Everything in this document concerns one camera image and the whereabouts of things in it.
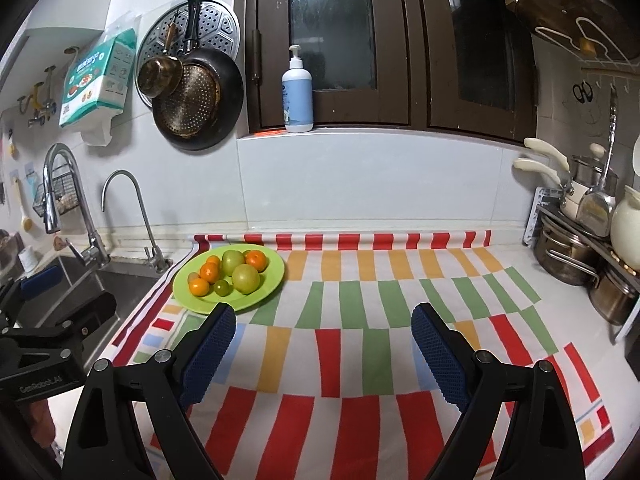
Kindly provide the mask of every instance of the pot lid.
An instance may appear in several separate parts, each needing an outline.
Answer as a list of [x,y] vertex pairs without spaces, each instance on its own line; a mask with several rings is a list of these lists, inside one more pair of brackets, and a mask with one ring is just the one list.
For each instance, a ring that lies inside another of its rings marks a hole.
[[640,37],[605,0],[517,0],[514,10],[537,36],[576,54],[581,38],[609,45],[604,33],[621,52],[592,41],[596,58],[626,61],[640,55]]

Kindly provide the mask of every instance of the red stripe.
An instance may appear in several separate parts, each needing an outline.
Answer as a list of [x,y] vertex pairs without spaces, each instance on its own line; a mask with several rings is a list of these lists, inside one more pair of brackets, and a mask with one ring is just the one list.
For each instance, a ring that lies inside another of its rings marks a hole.
[[171,330],[171,327],[174,324],[175,323],[173,321],[169,321],[168,319],[158,318],[154,321],[152,326],[155,326],[156,328],[161,328],[162,330]]
[[614,442],[615,439],[613,438],[613,430],[609,428],[606,433],[601,434],[593,444],[591,444],[582,452],[582,462],[584,462],[584,468],[590,466],[591,462],[593,462],[597,459],[597,457],[603,454]]
[[295,478],[313,410],[313,397],[282,396],[276,421],[260,459],[256,480]]
[[524,348],[520,336],[513,329],[506,314],[491,316],[489,319],[491,323],[494,324],[495,331],[498,333],[498,337],[500,341],[502,341],[511,363],[518,366],[528,366],[532,364],[533,360],[529,352]]
[[434,233],[431,239],[431,249],[446,249],[449,243],[449,233]]
[[419,241],[420,241],[420,233],[409,233],[406,239],[406,248],[417,249]]
[[292,251],[293,242],[291,241],[291,235],[276,235],[276,250]]
[[343,399],[332,480],[374,480],[379,448],[380,399],[377,396]]
[[264,245],[262,241],[262,234],[260,233],[247,233],[244,235],[244,243],[246,244],[255,244],[255,245]]
[[375,233],[373,235],[374,251],[390,251],[394,248],[394,236],[391,233]]
[[507,414],[509,415],[509,418],[511,418],[513,416],[513,410],[516,407],[516,403],[513,400],[510,400],[509,402],[504,403],[504,407],[507,409]]
[[[202,254],[208,251],[210,247],[209,242],[206,241],[203,235],[195,235],[193,239],[198,243],[198,252],[196,252],[191,258],[189,258],[190,260],[198,256],[198,254]],[[124,366],[129,362],[133,355],[133,352],[136,351],[136,348],[138,347],[142,336],[145,335],[146,331],[151,326],[151,322],[156,318],[164,304],[171,297],[171,294],[174,291],[174,278],[175,276],[171,278],[171,281],[164,286],[164,289],[162,290],[158,298],[154,301],[154,304],[148,310],[145,317],[143,317],[138,325],[136,325],[136,327],[131,331],[126,341],[124,342],[124,345],[113,360],[114,366]],[[117,338],[113,342],[114,345],[118,346],[120,344],[133,323],[134,318],[132,318],[129,323],[127,323],[127,326],[123,330],[121,330],[120,334],[118,334]]]
[[598,408],[598,418],[600,419],[600,427],[604,430],[609,424],[609,413],[604,406]]
[[431,392],[397,395],[406,440],[409,479],[427,476],[444,447]]
[[476,239],[476,232],[475,231],[466,231],[465,232],[465,241],[462,242],[462,248],[463,249],[470,249],[471,248],[471,244],[473,243],[473,241]]
[[556,369],[556,373],[558,374],[558,379],[560,379],[560,384],[562,384],[562,389],[564,390],[564,394],[566,395],[566,400],[568,400],[569,404],[571,405],[571,398],[569,397],[569,388],[566,386],[566,380],[564,378],[564,374],[562,373],[562,370],[558,365],[558,361],[556,361],[556,358],[553,357],[552,355],[547,357],[546,360],[549,361]]
[[340,332],[339,328],[316,329],[323,397],[340,397]]
[[307,251],[322,251],[322,235],[305,235],[305,249]]
[[497,458],[495,457],[495,449],[494,449],[494,440],[492,438],[489,439],[489,444],[486,447],[484,452],[484,456],[482,457],[482,462],[480,463],[480,467],[484,467],[486,465],[492,464],[496,462]]
[[256,392],[230,387],[204,449],[220,474],[229,473],[238,442],[254,407]]
[[359,234],[344,233],[344,234],[338,235],[339,251],[357,251],[359,243],[360,243]]
[[564,351],[569,356],[572,364],[574,365],[575,371],[578,372],[578,377],[582,381],[582,386],[584,386],[587,395],[589,396],[589,400],[593,402],[600,398],[600,393],[598,392],[598,388],[596,387],[596,383],[593,382],[591,378],[591,374],[587,370],[587,367],[584,364],[584,361],[578,354],[578,351],[575,349],[573,343],[569,343],[564,347]]

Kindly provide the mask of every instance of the green stripe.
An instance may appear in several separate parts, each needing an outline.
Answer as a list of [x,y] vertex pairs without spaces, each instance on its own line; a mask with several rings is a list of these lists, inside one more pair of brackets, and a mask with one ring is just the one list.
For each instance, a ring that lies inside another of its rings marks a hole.
[[367,315],[364,312],[360,282],[340,282],[338,297],[342,328],[366,328]]
[[427,294],[429,303],[431,303],[433,309],[438,313],[438,316],[440,316],[445,323],[454,323],[456,318],[453,317],[453,314],[442,301],[440,294],[433,286],[433,283],[431,283],[431,280],[420,280],[420,284]]
[[386,328],[362,331],[362,394],[393,395],[391,344]]
[[146,363],[149,359],[151,359],[151,354],[147,354],[146,352],[137,352],[136,355],[133,356],[133,362],[136,364]]
[[452,278],[452,280],[474,319],[483,319],[491,316],[486,303],[469,278]]
[[320,328],[323,287],[324,283],[322,282],[313,282],[311,284],[305,307],[302,309],[296,328]]
[[504,290],[504,287],[495,279],[494,275],[486,274],[483,278],[489,284],[491,290],[494,292],[496,298],[498,298],[498,301],[500,301],[502,308],[507,314],[519,311],[518,306],[511,299],[511,296],[507,294],[507,291]]
[[204,316],[197,316],[195,314],[187,314],[184,317],[184,321],[180,325],[180,329],[178,330],[177,334],[175,335],[174,340],[171,341],[171,344],[169,345],[169,350],[175,349],[175,347],[178,345],[178,343],[181,341],[181,339],[184,337],[184,335],[187,332],[191,332],[191,330],[199,329],[205,319],[206,318]]
[[527,283],[527,280],[525,280],[516,269],[509,267],[504,269],[504,272],[506,272],[513,283],[515,283],[518,288],[524,292],[524,295],[531,300],[531,303],[537,303],[540,301],[540,296],[536,294],[536,291],[533,290],[532,286]]
[[398,282],[378,282],[380,300],[391,328],[411,325],[411,313]]
[[540,314],[536,311],[533,305],[528,306],[523,309],[521,312],[522,319],[527,322],[531,331],[535,334],[542,345],[542,348],[545,349],[547,355],[553,355],[558,352],[558,347],[549,333],[549,330],[546,329],[544,323],[540,319]]
[[255,314],[251,318],[251,321],[249,323],[254,325],[273,326],[273,322],[276,319],[276,309],[278,307],[278,303],[280,303],[281,294],[282,284],[280,284],[276,292],[258,303],[258,310],[255,311]]

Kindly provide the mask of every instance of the cream pot handle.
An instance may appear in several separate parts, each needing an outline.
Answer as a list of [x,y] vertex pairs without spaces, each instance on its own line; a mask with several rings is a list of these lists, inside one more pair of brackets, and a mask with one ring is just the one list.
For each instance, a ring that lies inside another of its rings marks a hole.
[[516,170],[535,171],[537,173],[543,173],[548,176],[554,182],[554,184],[556,184],[556,186],[562,187],[558,172],[556,170],[552,170],[547,165],[542,164],[542,162],[531,160],[530,158],[517,158],[513,161],[513,167]]
[[527,137],[526,139],[524,139],[524,145],[534,152],[553,157],[558,161],[558,164],[560,164],[560,167],[563,170],[567,172],[569,171],[569,161],[567,160],[566,156],[560,153],[555,146],[535,137]]

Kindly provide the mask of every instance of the stainless steel pot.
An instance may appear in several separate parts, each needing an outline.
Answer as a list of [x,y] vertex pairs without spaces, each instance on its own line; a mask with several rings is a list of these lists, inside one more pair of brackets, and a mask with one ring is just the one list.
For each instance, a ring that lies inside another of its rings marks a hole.
[[585,285],[598,276],[600,255],[547,216],[542,216],[542,232],[533,252],[546,272],[568,285]]
[[607,265],[600,279],[589,286],[589,299],[604,319],[622,325],[638,300],[638,292]]
[[[602,174],[602,163],[592,156],[572,156],[573,168],[571,177],[574,182],[590,188],[595,186]],[[611,170],[607,171],[605,192],[611,196],[616,195],[618,176]]]

